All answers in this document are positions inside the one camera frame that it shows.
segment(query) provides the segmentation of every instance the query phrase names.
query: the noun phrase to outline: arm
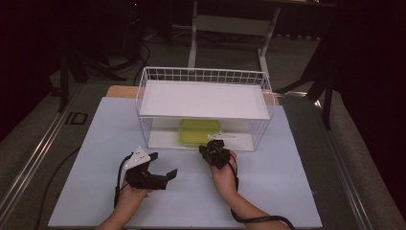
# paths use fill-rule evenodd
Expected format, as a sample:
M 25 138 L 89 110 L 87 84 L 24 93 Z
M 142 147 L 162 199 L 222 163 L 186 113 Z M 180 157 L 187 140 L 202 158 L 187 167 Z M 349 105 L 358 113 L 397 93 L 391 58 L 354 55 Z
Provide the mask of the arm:
M 230 151 L 230 153 L 234 156 L 234 158 L 237 158 L 235 152 Z M 234 158 L 231 157 L 230 159 L 230 163 L 232 166 L 234 166 L 235 164 Z M 214 166 L 210 166 L 210 170 L 212 172 L 214 185 L 218 193 L 239 218 L 250 219 L 269 216 L 237 192 L 235 178 L 231 168 L 228 165 L 224 166 L 221 170 Z M 250 230 L 289 229 L 285 224 L 279 221 L 246 223 L 245 226 L 247 227 L 247 229 Z
M 139 190 L 124 185 L 120 191 L 116 208 L 96 230 L 121 230 L 137 212 L 144 198 L 151 190 Z

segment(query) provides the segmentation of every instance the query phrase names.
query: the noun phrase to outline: white wire basket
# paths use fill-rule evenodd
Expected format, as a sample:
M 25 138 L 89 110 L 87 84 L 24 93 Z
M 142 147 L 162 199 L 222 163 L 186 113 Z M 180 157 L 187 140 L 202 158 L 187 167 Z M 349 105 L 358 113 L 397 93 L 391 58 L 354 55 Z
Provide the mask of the white wire basket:
M 158 149 L 204 145 L 201 139 L 180 139 L 182 133 L 190 134 L 183 124 L 192 121 L 189 139 L 203 130 L 208 132 L 206 142 L 219 137 L 229 150 L 254 151 L 272 119 L 274 105 L 266 73 L 226 69 L 146 67 L 136 98 L 147 147 Z M 211 129 L 215 124 L 218 129 Z

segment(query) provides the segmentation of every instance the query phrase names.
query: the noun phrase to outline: black cable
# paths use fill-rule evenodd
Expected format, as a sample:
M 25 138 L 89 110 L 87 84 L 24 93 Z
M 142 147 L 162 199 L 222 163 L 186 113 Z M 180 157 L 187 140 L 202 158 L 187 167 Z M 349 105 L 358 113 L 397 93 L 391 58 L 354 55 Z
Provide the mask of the black cable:
M 135 81 L 138 79 L 138 76 L 140 75 L 140 73 L 141 73 L 141 71 L 146 67 L 146 66 L 148 66 L 148 60 L 149 60 L 149 57 L 150 57 L 150 55 L 151 55 L 151 51 L 150 51 L 150 49 L 149 49 L 149 47 L 147 47 L 146 46 L 146 44 L 142 44 L 144 47 L 146 47 L 146 49 L 147 49 L 147 58 L 146 59 L 143 59 L 141 56 L 140 56 L 140 61 L 143 63 L 142 65 L 141 65 L 141 67 L 140 67 L 140 69 L 137 71 L 137 73 L 135 74 L 135 76 L 134 76 L 134 81 L 132 82 L 132 85 L 133 86 L 135 86 Z
M 42 200 L 41 200 L 41 206 L 39 208 L 39 212 L 38 212 L 38 217 L 36 219 L 36 224 L 35 224 L 35 230 L 38 229 L 39 227 L 39 223 L 41 222 L 41 216 L 42 216 L 42 211 L 44 209 L 44 205 L 45 205 L 45 198 L 47 197 L 48 194 L 48 190 L 51 186 L 52 181 L 54 180 L 54 177 L 56 175 L 56 173 L 59 171 L 59 169 L 62 167 L 62 165 L 71 157 L 73 156 L 75 153 L 77 153 L 80 150 L 81 147 L 75 149 L 74 151 L 72 151 L 71 153 L 69 153 L 69 155 L 67 155 L 65 157 L 65 159 L 63 159 L 63 161 L 57 166 L 56 170 L 54 171 L 54 173 L 52 174 L 50 180 L 48 181 L 48 184 L 45 188 L 45 192 L 42 196 Z
M 127 160 L 129 160 L 129 158 L 131 158 L 132 154 L 133 154 L 133 153 L 131 153 L 131 154 L 129 154 L 128 156 L 126 156 L 126 157 L 124 158 L 124 160 L 122 161 L 122 164 L 120 164 L 120 167 L 119 167 L 119 175 L 118 175 L 118 178 L 117 178 L 117 186 L 116 186 L 116 190 L 115 190 L 115 193 L 114 193 L 114 208 L 116 207 L 117 202 L 119 201 L 119 196 L 120 196 L 120 191 L 121 191 L 121 189 L 120 189 L 120 187 L 121 187 L 121 186 L 120 186 L 120 181 L 121 181 L 121 179 L 122 179 L 123 165 L 124 165 L 124 163 L 125 163 Z
M 237 177 L 237 160 L 234 158 L 234 156 L 229 153 L 231 157 L 233 157 L 234 162 L 236 164 L 236 169 L 231 165 L 231 163 L 228 161 L 227 164 L 228 166 L 231 168 L 233 175 L 234 175 L 234 180 L 236 183 L 236 190 L 238 191 L 238 183 L 239 183 L 239 179 Z M 237 214 L 231 210 L 231 214 L 233 216 L 233 218 L 240 223 L 259 223 L 259 222 L 266 222 L 266 221 L 282 221 L 284 222 L 290 229 L 294 230 L 295 227 L 293 226 L 293 224 L 289 221 L 289 219 L 281 217 L 281 216 L 266 216 L 266 217 L 260 217 L 260 218 L 239 218 L 237 216 Z

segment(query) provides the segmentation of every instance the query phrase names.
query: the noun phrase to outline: hand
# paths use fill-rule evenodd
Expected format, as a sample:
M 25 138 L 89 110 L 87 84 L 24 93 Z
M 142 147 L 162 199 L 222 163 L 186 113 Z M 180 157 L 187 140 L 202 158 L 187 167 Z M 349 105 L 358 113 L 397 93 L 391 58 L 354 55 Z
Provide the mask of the hand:
M 236 170 L 237 155 L 230 150 L 230 165 Z M 213 181 L 217 192 L 225 199 L 227 196 L 232 196 L 237 193 L 236 179 L 231 167 L 227 164 L 221 170 L 216 166 L 210 166 L 212 172 Z

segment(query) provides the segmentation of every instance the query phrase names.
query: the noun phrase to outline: dark background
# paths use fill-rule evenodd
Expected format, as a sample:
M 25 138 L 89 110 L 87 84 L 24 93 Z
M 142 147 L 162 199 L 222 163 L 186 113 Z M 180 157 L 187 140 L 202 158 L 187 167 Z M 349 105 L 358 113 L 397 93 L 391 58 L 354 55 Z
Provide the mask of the dark background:
M 190 25 L 192 1 L 137 1 L 140 23 L 168 41 L 171 24 Z M 137 50 L 124 47 L 133 19 L 127 1 L 3 0 L 0 8 L 0 140 L 52 90 L 49 76 L 59 66 L 59 44 L 68 38 L 90 58 Z M 344 1 L 337 11 L 282 9 L 280 35 L 322 37 L 307 73 L 337 68 L 341 93 L 403 217 L 406 216 L 405 125 L 406 18 L 403 1 Z M 206 11 L 213 6 L 207 5 Z M 241 7 L 226 13 L 240 12 Z M 327 29 L 333 15 L 337 17 Z

